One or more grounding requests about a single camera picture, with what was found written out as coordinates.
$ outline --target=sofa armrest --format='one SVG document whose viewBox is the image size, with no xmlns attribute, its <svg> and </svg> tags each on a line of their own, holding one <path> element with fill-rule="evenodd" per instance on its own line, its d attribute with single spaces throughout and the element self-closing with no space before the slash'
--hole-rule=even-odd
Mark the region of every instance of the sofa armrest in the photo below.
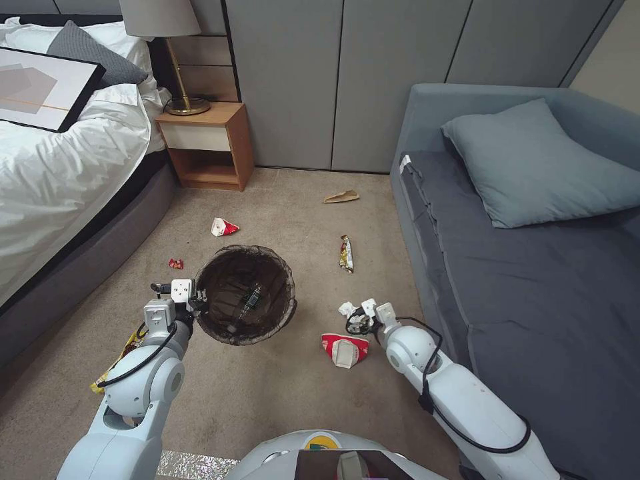
<svg viewBox="0 0 640 480">
<path fill-rule="evenodd" d="M 552 103 L 563 89 L 420 83 L 411 88 L 394 162 L 405 151 L 444 151 L 440 126 L 472 113 L 497 113 L 529 100 L 544 97 Z"/>
</svg>

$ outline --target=lamp shade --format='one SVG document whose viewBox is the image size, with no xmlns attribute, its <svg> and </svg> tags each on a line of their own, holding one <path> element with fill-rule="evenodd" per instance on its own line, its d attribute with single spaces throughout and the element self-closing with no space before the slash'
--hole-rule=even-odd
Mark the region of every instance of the lamp shade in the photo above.
<svg viewBox="0 0 640 480">
<path fill-rule="evenodd" d="M 201 32 L 189 0 L 120 0 L 122 18 L 133 37 L 184 37 Z"/>
</svg>

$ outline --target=wastebasket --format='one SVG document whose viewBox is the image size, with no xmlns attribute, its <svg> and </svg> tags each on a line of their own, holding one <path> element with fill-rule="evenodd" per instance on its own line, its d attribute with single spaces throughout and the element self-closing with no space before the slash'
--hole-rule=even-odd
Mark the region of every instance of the wastebasket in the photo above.
<svg viewBox="0 0 640 480">
<path fill-rule="evenodd" d="M 255 245 L 218 250 L 198 272 L 196 288 L 207 297 L 208 311 L 198 318 L 202 330 L 230 345 L 268 339 L 288 324 L 297 305 L 287 263 Z"/>
</svg>

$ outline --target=nightstand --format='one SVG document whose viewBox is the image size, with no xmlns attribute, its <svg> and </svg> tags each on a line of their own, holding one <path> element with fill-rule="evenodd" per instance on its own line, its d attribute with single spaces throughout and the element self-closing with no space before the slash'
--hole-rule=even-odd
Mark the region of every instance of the nightstand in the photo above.
<svg viewBox="0 0 640 480">
<path fill-rule="evenodd" d="M 253 149 L 244 103 L 215 102 L 197 115 L 156 118 L 183 187 L 244 190 Z"/>
</svg>

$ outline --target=white robotic arm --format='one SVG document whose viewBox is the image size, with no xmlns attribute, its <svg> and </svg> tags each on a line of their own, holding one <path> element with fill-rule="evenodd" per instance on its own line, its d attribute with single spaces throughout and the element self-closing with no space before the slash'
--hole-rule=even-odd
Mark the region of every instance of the white robotic arm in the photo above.
<svg viewBox="0 0 640 480">
<path fill-rule="evenodd" d="M 193 280 L 174 280 L 171 299 L 146 304 L 145 340 L 110 370 L 89 432 L 67 456 L 58 480 L 155 478 L 162 430 L 185 376 L 181 360 L 191 336 L 192 293 Z M 182 321 L 176 320 L 176 304 Z"/>
<path fill-rule="evenodd" d="M 377 337 L 390 364 L 420 394 L 427 381 L 434 418 L 486 480 L 560 478 L 524 420 L 472 372 L 437 351 L 426 330 L 400 324 L 390 303 L 378 307 L 370 299 L 362 311 L 356 322 L 379 325 Z"/>
</svg>

